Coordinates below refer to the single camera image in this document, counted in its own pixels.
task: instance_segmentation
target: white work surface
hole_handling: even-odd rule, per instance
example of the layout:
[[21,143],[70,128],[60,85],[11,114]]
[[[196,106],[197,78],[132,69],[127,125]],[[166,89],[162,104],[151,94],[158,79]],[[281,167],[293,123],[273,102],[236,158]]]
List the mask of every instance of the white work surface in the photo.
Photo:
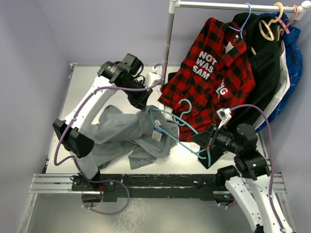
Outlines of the white work surface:
[[[79,103],[85,93],[89,90],[93,84],[94,78],[97,75],[97,71],[100,67],[75,67],[71,81],[69,84],[67,96],[64,102],[64,106],[61,112],[60,119],[63,120]],[[147,72],[151,72],[151,67],[145,67],[142,75],[146,75]],[[175,72],[178,67],[168,67],[167,74]],[[157,99],[159,93],[153,91],[150,95],[147,105],[158,106]],[[139,111],[130,105],[127,100],[127,95],[118,91],[109,101],[103,106],[103,109],[108,105],[114,105],[119,108],[123,113],[136,113]],[[99,112],[97,117],[94,119],[93,124],[98,123],[98,117],[102,113]],[[60,166],[55,166],[53,163],[55,149],[58,143],[56,134],[53,135],[52,143],[49,151],[49,163],[47,166],[46,173],[76,173],[77,168],[73,160],[67,160]],[[198,151],[199,146],[194,143],[184,143],[190,147],[193,151]],[[263,154],[263,146],[258,140],[258,150]],[[197,156],[189,152],[187,149],[179,144],[176,144],[171,149],[171,154],[163,159],[156,159],[153,164],[140,167],[138,169],[131,170],[128,156],[124,155],[120,158],[112,161],[107,168],[102,169],[101,173],[106,174],[214,174],[217,173],[217,169],[228,165],[233,165],[234,154],[227,153],[223,155],[216,163],[214,163],[209,169],[206,169],[199,161]],[[69,156],[69,152],[61,146],[58,154],[58,161]]]

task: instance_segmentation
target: black shirt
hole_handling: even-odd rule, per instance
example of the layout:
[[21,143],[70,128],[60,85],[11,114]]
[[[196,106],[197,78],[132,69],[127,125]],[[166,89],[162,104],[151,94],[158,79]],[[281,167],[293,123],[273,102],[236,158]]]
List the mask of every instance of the black shirt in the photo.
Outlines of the black shirt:
[[[233,22],[242,25],[249,13],[237,14],[233,18]],[[277,25],[272,23],[270,29],[275,35],[274,41],[266,40],[260,33],[259,21],[264,20],[269,22],[271,17],[260,17],[255,14],[251,14],[244,29],[246,31],[247,55],[250,61],[256,87],[248,96],[245,103],[253,104],[264,110],[270,101],[272,100],[280,76],[280,63],[279,63],[279,49],[280,42],[277,41]],[[241,123],[247,123],[253,125],[260,116],[260,112],[254,108],[241,108],[234,111],[233,118],[229,121],[228,128],[235,130]]]

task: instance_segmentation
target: red flannel shirt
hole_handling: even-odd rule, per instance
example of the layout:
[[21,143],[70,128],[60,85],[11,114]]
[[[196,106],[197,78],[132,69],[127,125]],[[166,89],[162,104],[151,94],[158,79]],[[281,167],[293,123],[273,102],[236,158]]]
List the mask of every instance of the red flannel shirt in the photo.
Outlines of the red flannel shirt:
[[[178,103],[181,99],[192,103],[191,112],[184,114],[183,120],[199,133],[220,121],[218,109],[243,104],[255,87],[246,43],[240,39],[240,32],[228,25],[239,29],[234,22],[207,20],[179,71],[161,88],[158,101],[171,107],[177,116],[189,109],[185,101]],[[189,127],[181,126],[179,140],[189,142],[193,134]]]

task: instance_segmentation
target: clothing rack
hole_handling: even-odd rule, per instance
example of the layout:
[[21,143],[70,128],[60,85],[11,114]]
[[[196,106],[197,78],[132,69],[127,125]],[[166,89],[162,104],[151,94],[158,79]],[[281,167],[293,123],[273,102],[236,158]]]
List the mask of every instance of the clothing rack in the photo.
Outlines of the clothing rack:
[[[192,1],[180,1],[180,0],[170,0],[169,6],[169,22],[167,27],[167,35],[165,42],[165,52],[164,52],[164,71],[166,74],[166,69],[168,65],[168,58],[171,46],[171,38],[172,38],[172,30],[173,30],[173,22],[174,16],[176,12],[176,8],[179,7],[187,7],[187,8],[206,8],[206,9],[222,9],[222,10],[243,10],[249,11],[249,6],[246,4],[231,4],[231,3],[212,3],[212,2],[192,2]],[[299,13],[295,20],[300,20],[306,11],[311,7],[311,1],[307,0],[301,3],[301,6],[298,7]],[[251,5],[252,11],[261,11],[261,12],[278,12],[278,6],[265,6],[265,5]],[[294,13],[293,6],[284,6],[283,12]]]

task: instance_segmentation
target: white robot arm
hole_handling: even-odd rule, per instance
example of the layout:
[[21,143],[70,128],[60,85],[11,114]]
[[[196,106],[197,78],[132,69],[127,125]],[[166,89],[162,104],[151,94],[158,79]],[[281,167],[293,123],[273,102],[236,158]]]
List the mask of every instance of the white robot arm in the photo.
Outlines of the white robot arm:
[[[219,111],[221,120],[225,122],[231,118],[228,114],[230,114],[228,110]],[[207,131],[190,139],[203,148],[220,147],[236,154],[234,158],[236,168],[227,166],[218,169],[216,183],[226,187],[234,196],[254,232],[293,233],[273,188],[269,190],[272,174],[266,159],[256,150],[258,137],[251,125],[240,124],[237,132],[232,134],[226,127],[219,127],[214,123]],[[255,199],[245,187],[245,183],[249,185]]]
[[[142,62],[130,54],[127,54],[122,62],[106,62],[101,66],[94,83],[77,107],[64,120],[56,119],[53,123],[56,135],[60,140],[65,129],[69,126],[68,124],[73,120],[66,136],[62,140],[62,144],[75,158],[81,171],[90,180],[96,180],[95,176],[99,174],[92,156],[94,141],[85,136],[95,116],[117,92],[118,88],[121,87],[123,90],[128,88],[144,89],[145,85],[151,85],[152,81],[161,79],[161,76],[156,73],[154,68],[153,72],[149,72],[144,77],[144,83],[142,81],[139,82],[135,80],[139,76],[137,75],[139,69],[141,71],[143,69]],[[130,103],[141,110],[146,108],[147,99],[151,92],[152,90],[137,92],[125,90]]]

